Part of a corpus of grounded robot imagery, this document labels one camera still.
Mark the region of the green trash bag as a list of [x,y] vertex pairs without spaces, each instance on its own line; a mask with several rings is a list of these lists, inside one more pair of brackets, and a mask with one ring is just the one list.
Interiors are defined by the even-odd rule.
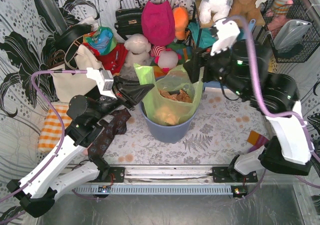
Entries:
[[136,63],[133,67],[141,85],[154,85],[142,100],[149,120],[162,126],[176,126],[195,114],[203,93],[203,68],[200,69],[198,81],[191,83],[182,65],[171,69],[158,80],[153,66]]

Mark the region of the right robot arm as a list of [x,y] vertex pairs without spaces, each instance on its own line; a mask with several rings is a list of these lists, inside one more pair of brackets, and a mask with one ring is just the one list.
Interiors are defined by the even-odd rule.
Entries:
[[227,170],[234,181],[260,169],[307,176],[315,148],[302,118],[297,84],[288,75],[269,72],[271,51],[258,42],[254,47],[255,73],[251,73],[250,52],[243,40],[219,53],[210,48],[197,48],[184,69],[192,83],[218,81],[222,88],[249,102],[274,131],[266,144],[232,159]]

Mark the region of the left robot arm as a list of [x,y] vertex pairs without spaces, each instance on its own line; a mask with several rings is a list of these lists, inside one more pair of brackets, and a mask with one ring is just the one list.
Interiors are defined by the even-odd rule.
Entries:
[[115,175],[103,156],[115,136],[127,131],[129,110],[153,88],[152,83],[141,85],[138,81],[115,76],[111,87],[114,98],[73,96],[66,112],[71,123],[57,146],[32,172],[7,184],[21,208],[38,218],[64,193],[83,183],[113,182]]

